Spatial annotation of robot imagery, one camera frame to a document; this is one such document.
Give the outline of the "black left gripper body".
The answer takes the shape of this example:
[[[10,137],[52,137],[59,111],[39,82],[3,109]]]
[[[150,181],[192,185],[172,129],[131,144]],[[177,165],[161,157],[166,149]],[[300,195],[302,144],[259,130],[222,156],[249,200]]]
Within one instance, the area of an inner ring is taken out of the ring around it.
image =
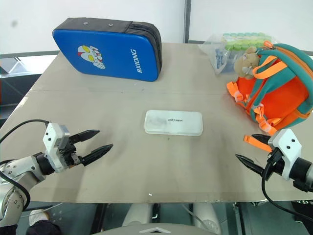
[[[68,168],[72,168],[82,163],[82,157],[77,155],[74,143],[69,140],[65,147],[59,150]]]

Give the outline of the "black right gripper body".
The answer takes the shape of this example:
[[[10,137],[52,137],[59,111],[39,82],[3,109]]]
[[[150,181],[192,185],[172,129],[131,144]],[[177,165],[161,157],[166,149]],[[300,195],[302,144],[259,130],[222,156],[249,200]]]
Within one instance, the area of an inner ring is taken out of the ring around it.
[[[285,163],[283,160],[283,153],[278,147],[275,147],[268,155],[266,167],[262,173],[262,178],[269,180],[273,173],[282,175]]]

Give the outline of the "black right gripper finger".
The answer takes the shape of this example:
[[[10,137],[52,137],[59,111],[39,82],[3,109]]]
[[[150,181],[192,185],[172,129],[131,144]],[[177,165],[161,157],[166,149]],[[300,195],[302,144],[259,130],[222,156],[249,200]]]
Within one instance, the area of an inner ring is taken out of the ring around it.
[[[259,142],[261,142],[262,144],[265,144],[267,147],[269,147],[269,150],[271,151],[271,147],[268,144],[268,141],[270,139],[270,136],[268,135],[264,135],[264,134],[252,134],[252,136],[258,140]]]
[[[240,154],[235,154],[235,156],[245,167],[247,167],[248,169],[252,170],[253,172],[257,173],[260,176],[263,175],[264,169],[255,164],[253,160]]]

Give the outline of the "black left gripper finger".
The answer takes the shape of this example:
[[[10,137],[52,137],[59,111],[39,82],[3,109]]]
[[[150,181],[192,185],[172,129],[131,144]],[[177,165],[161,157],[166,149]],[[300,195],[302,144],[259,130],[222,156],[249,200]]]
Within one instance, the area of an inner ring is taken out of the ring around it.
[[[113,147],[113,144],[108,144],[101,146],[93,151],[91,151],[88,155],[81,158],[81,164],[83,166],[87,166],[98,159],[102,158],[105,154],[107,154]]]
[[[80,132],[78,134],[70,136],[70,142],[72,144],[78,143],[78,142],[84,142],[86,140],[91,139],[95,135],[97,135],[100,131],[99,130],[86,130],[83,132]]]

